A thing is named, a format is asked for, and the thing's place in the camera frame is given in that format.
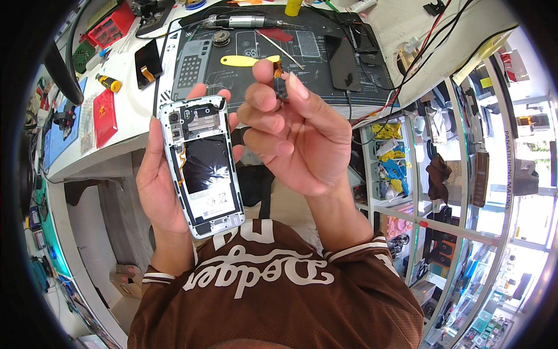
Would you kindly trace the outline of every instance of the brown cloth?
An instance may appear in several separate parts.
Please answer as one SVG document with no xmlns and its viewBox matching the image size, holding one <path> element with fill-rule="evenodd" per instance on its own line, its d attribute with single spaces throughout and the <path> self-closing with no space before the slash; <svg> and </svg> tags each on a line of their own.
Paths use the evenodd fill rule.
<svg viewBox="0 0 558 349">
<path fill-rule="evenodd" d="M 208 348 L 237 338 L 292 348 L 416 348 L 424 315 L 386 239 L 321 257 L 290 227 L 247 220 L 174 277 L 150 267 L 128 348 Z"/>
<path fill-rule="evenodd" d="M 449 178 L 451 168 L 440 154 L 436 154 L 430 161 L 430 165 L 426 167 L 426 172 L 428 172 L 428 197 L 430 200 L 442 199 L 448 204 L 449 193 L 443 182 Z"/>
</svg>

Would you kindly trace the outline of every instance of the solder wire spool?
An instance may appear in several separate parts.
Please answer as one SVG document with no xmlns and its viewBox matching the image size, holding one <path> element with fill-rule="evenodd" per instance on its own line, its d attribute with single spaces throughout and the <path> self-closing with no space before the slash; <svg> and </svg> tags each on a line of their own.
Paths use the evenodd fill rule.
<svg viewBox="0 0 558 349">
<path fill-rule="evenodd" d="M 186 9 L 197 9 L 205 5 L 206 0 L 186 0 Z"/>
<path fill-rule="evenodd" d="M 219 30 L 213 36 L 213 45 L 216 47 L 227 46 L 230 42 L 230 33 L 226 30 Z"/>
</svg>

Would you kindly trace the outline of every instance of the blue mat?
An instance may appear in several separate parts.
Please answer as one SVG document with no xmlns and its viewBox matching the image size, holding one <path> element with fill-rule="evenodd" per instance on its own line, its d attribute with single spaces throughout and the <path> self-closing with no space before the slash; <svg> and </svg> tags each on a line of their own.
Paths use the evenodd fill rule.
<svg viewBox="0 0 558 349">
<path fill-rule="evenodd" d="M 85 83 L 87 82 L 87 78 L 84 78 L 80 83 L 79 87 L 81 91 L 85 91 Z M 58 106 L 58 112 L 64 111 L 64 106 L 66 105 L 67 99 L 64 98 L 60 105 Z M 78 126 L 79 126 L 79 114 L 81 112 L 81 107 L 76 107 L 74 110 L 75 113 L 75 120 L 74 125 L 71 128 L 71 132 L 64 139 L 64 132 L 58 128 L 58 125 L 52 124 L 51 129 L 45 135 L 45 159 L 44 159 L 44 166 L 45 170 L 52 165 L 54 160 L 56 160 L 60 154 L 76 139 L 78 139 Z"/>
</svg>

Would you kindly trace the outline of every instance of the person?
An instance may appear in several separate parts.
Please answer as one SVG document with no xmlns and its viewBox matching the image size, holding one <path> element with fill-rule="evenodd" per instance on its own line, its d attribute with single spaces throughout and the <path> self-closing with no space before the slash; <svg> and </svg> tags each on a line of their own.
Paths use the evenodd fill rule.
<svg viewBox="0 0 558 349">
<path fill-rule="evenodd" d="M 253 75 L 229 125 L 250 126 L 245 145 L 304 196 L 323 251 L 269 219 L 247 219 L 194 249 L 152 118 L 137 186 L 156 250 L 128 347 L 418 347 L 421 307 L 397 275 L 386 239 L 353 202 L 350 124 L 293 73 L 282 76 L 288 102 L 278 100 L 270 61 L 257 62 Z M 198 84 L 189 98 L 204 95 Z M 242 152 L 233 148 L 235 160 Z"/>
</svg>

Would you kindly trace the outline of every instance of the yellow screwdriver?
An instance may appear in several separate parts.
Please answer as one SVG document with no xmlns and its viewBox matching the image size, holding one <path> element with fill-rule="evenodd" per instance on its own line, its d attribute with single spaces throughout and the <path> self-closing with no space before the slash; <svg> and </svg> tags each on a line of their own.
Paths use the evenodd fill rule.
<svg viewBox="0 0 558 349">
<path fill-rule="evenodd" d="M 97 74 L 97 76 L 95 76 L 95 79 L 99 80 L 101 85 L 105 86 L 107 90 L 110 90 L 112 92 L 118 92 L 120 91 L 120 87 L 122 87 L 122 83 L 120 81 L 110 78 L 106 75 Z"/>
</svg>

